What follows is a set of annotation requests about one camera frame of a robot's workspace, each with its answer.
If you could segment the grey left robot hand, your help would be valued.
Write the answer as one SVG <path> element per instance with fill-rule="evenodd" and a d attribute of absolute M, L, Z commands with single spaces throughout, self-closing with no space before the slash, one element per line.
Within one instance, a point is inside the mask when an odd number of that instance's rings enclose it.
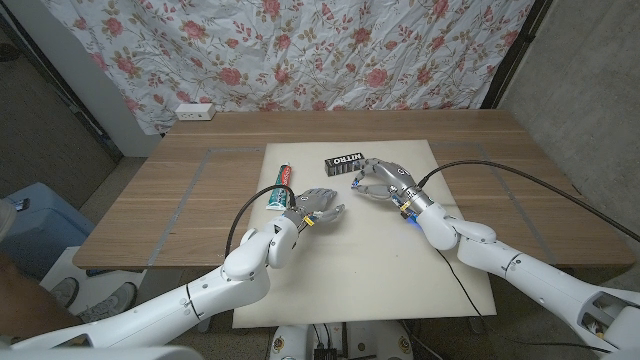
<path fill-rule="evenodd" d="M 332 199 L 337 192 L 327 188 L 313 188 L 295 197 L 295 206 L 284 211 L 283 216 L 299 229 L 328 223 L 337 219 L 345 210 L 345 205 L 331 207 Z"/>

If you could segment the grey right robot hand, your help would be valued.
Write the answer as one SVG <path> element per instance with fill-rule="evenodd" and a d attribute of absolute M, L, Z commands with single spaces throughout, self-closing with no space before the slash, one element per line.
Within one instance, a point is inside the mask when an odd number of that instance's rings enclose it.
<path fill-rule="evenodd" d="M 417 217 L 434 204 L 408 170 L 378 158 L 362 162 L 351 189 L 377 200 L 390 200 L 404 218 Z"/>

